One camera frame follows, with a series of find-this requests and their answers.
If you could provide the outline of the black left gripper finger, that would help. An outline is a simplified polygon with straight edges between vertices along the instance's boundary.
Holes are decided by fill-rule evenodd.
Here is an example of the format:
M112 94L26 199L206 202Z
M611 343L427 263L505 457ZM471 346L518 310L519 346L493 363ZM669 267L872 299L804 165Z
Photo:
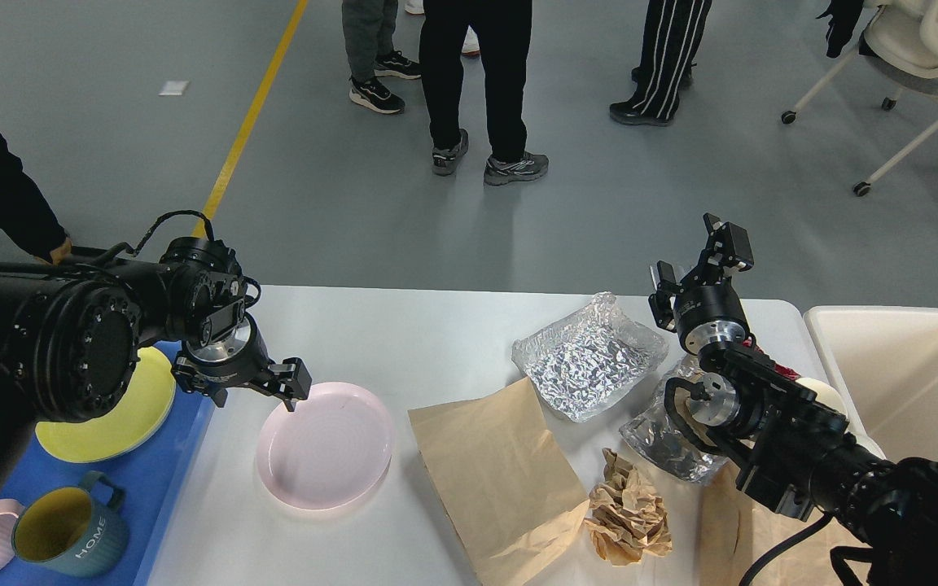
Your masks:
M307 400L313 385L308 367L300 357L288 357L270 365L270 395L282 401L288 412L295 411L298 401Z
M217 408L224 407L230 381L230 360L178 356L172 367L172 375L183 392L201 394L211 398Z

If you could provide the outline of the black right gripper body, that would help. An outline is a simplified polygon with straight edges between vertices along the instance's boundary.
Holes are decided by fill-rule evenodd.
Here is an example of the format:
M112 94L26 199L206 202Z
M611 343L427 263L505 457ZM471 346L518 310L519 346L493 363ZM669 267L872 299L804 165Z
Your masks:
M677 334L689 355L713 343L741 343L751 334L729 282L693 286L677 295L658 290L649 296L649 307L656 326Z

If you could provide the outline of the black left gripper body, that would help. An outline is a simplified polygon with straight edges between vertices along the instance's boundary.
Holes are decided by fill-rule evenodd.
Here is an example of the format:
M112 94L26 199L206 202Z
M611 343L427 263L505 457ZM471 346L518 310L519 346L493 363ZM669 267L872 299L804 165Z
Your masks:
M256 320L246 314L230 336L204 348L189 349L182 345L178 356L197 356L202 360L230 360L230 388L249 388L263 396L270 395L270 359Z

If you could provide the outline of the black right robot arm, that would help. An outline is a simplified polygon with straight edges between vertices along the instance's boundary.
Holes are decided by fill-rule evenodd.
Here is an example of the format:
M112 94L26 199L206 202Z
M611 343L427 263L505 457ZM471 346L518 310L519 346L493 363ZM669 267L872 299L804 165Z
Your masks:
M732 287L734 272L752 269L751 241L718 216L703 221L708 240L684 278L666 262L654 267L656 325L677 334L704 373L696 383L669 379L664 408L701 452L739 467L737 489L756 503L799 520L822 510L812 526L760 556L742 584L837 520L862 542L831 549L842 584L857 584L856 561L870 564L870 585L938 585L938 462L875 456L849 433L844 414L762 352Z

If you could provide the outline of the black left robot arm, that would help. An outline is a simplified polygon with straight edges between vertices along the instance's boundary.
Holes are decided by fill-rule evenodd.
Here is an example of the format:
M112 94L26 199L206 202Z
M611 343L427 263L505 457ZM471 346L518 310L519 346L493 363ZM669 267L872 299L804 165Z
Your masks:
M78 248L60 265L0 262L0 489L38 422L88 422L126 393L138 350L182 345L180 389L225 404L249 388L293 409L312 379L298 357L275 362L250 314L256 298L235 250L204 222L159 262L141 245Z

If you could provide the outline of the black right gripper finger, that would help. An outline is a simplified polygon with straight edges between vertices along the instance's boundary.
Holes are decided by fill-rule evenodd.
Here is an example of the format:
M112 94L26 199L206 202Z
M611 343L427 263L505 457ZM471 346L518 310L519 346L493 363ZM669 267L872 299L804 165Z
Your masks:
M673 267L659 260L651 266L651 277L655 292L649 296L649 308L656 326L662 330L675 330L673 298L680 292L680 283L675 279Z
M728 282L732 274L751 270L753 253L747 231L714 214L704 214L708 240L695 267L695 283L714 286Z

